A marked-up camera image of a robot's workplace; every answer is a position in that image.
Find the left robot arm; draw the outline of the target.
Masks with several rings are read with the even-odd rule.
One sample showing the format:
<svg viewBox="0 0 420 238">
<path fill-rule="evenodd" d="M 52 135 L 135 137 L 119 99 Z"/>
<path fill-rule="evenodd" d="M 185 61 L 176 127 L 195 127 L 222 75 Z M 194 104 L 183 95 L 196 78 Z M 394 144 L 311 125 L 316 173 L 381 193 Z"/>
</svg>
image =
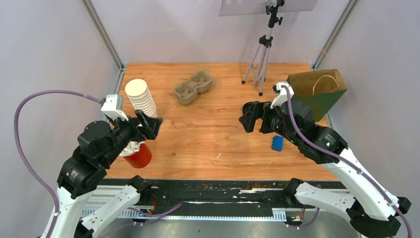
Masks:
<svg viewBox="0 0 420 238">
<path fill-rule="evenodd" d="M 82 219 L 86 203 L 107 175 L 112 163 L 130 142 L 155 140 L 163 118 L 152 118 L 136 110 L 135 117 L 117 116 L 97 120 L 85 126 L 78 136 L 78 146 L 58 174 L 53 211 L 41 235 L 43 238 L 96 238 L 117 216 L 138 203 L 152 198 L 149 184 L 134 176 L 119 195 L 94 215 Z"/>
</svg>

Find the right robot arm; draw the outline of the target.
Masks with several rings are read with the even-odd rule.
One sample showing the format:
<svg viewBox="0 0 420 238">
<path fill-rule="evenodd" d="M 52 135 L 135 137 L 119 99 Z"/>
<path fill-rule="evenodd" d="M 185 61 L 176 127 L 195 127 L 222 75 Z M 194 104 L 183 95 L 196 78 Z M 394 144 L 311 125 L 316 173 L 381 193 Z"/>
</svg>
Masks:
<svg viewBox="0 0 420 238">
<path fill-rule="evenodd" d="M 239 122 L 247 133 L 261 119 L 260 132 L 277 133 L 294 144 L 306 158 L 334 174 L 348 194 L 323 190 L 292 178 L 283 191 L 284 203 L 315 206 L 342 217 L 368 238 L 390 238 L 397 234 L 411 206 L 383 188 L 364 169 L 347 142 L 333 129 L 315 123 L 310 107 L 291 100 L 276 106 L 271 102 L 248 102 Z"/>
</svg>

